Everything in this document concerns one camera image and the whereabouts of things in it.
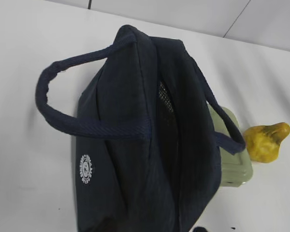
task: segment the bag strap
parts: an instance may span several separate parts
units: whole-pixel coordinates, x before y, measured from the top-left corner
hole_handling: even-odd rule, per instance
[[[96,52],[56,61],[43,70],[36,86],[35,101],[38,110],[46,121],[55,129],[70,135],[100,138],[100,139],[148,139],[151,136],[149,118],[140,118],[115,126],[92,118],[75,118],[55,110],[47,104],[48,84],[59,72],[70,67],[107,58],[121,48],[136,43],[133,33],[123,36],[111,46]]]
[[[201,82],[205,97],[207,102],[212,106],[212,108],[217,112],[217,114],[222,118],[224,124],[227,127],[227,130],[231,136],[231,138],[223,133],[215,132],[216,143],[218,146],[225,149],[227,152],[231,154],[235,154],[241,152],[245,149],[246,143],[238,130],[237,126],[233,123],[230,117],[224,112],[224,110],[219,106],[215,96],[209,87],[203,73],[201,72],[200,68],[198,67],[197,63],[193,58],[193,66],[194,70]]]

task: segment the navy blue bag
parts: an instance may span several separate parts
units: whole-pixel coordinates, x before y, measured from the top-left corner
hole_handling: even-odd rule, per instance
[[[103,58],[77,117],[47,104],[58,72]],[[52,127],[76,136],[80,232],[188,232],[220,185],[219,146],[245,148],[183,43],[132,26],[106,49],[46,68],[35,99]],[[214,131],[207,102],[231,137]]]

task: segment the circular emblem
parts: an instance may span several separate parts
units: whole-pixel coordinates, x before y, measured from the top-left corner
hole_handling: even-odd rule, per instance
[[[79,164],[79,173],[83,183],[89,183],[92,175],[92,169],[93,167],[89,155],[83,155],[81,157],[81,163]]]

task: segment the yellow rubber duck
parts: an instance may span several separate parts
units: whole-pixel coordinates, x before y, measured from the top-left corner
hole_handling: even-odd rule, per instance
[[[271,126],[250,127],[244,132],[250,159],[270,163],[278,158],[280,143],[289,135],[290,126],[280,122]]]

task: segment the white wall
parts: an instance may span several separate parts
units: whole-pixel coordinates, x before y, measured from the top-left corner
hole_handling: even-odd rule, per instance
[[[290,51],[290,0],[93,0],[91,9]]]
[[[91,9],[223,36],[248,0],[93,0]]]
[[[58,3],[67,4],[70,6],[82,7],[82,8],[87,8],[88,3],[89,3],[89,0],[48,0],[48,1],[58,2]]]
[[[226,38],[290,51],[290,0],[251,0]]]

